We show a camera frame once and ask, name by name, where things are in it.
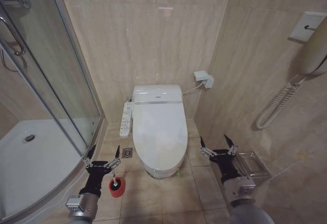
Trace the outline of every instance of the coiled cord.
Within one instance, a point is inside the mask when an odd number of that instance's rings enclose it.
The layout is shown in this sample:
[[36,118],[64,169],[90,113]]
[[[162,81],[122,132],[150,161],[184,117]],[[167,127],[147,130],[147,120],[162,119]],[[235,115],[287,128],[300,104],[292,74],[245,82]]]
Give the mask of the coiled cord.
[[306,77],[304,77],[302,80],[294,84],[288,82],[287,85],[285,85],[279,91],[279,93],[270,101],[270,103],[266,106],[266,108],[261,112],[259,117],[256,119],[255,125],[258,129],[262,130],[264,128],[267,128],[274,121],[274,119],[282,111],[282,109],[285,107],[285,105],[291,99],[291,97],[298,91],[301,83],[305,79]]

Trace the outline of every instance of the shower door handle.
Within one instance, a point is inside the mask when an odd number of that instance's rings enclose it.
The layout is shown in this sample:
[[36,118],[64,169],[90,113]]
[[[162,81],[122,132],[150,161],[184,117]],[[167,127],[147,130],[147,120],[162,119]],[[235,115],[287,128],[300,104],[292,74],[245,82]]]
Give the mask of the shower door handle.
[[20,51],[19,52],[15,52],[14,54],[16,56],[18,56],[18,57],[22,56],[26,52],[23,44],[20,42],[19,38],[16,36],[16,33],[14,32],[14,30],[12,29],[12,27],[9,25],[9,23],[7,22],[7,20],[5,20],[2,16],[0,16],[0,22],[1,21],[6,25],[6,27],[9,30],[9,32],[12,34],[12,36],[14,37],[14,39],[16,40],[16,42],[18,43],[18,45],[20,47]]

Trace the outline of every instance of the floor drain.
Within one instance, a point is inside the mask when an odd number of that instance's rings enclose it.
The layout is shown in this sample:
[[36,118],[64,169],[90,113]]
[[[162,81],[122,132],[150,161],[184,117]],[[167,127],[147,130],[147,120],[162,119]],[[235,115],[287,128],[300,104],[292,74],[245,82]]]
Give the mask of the floor drain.
[[25,137],[25,141],[30,142],[34,138],[35,138],[35,135],[29,135],[29,136]]
[[123,149],[123,154],[122,154],[123,159],[128,159],[128,158],[131,158],[132,156],[133,156],[133,148],[132,147]]

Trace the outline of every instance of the toilet lid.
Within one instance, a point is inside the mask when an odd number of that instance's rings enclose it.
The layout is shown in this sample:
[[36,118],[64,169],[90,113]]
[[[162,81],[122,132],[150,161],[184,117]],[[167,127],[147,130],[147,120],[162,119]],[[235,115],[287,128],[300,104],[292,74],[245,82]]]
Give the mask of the toilet lid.
[[134,104],[133,140],[137,154],[150,168],[175,167],[188,143],[183,103]]

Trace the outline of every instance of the white toilet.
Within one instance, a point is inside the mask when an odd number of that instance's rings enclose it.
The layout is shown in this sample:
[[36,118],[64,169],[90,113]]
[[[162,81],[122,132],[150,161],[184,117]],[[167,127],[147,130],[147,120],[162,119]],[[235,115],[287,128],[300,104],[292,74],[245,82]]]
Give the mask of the white toilet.
[[133,92],[133,141],[146,171],[173,175],[182,164],[188,130],[179,85],[137,85]]

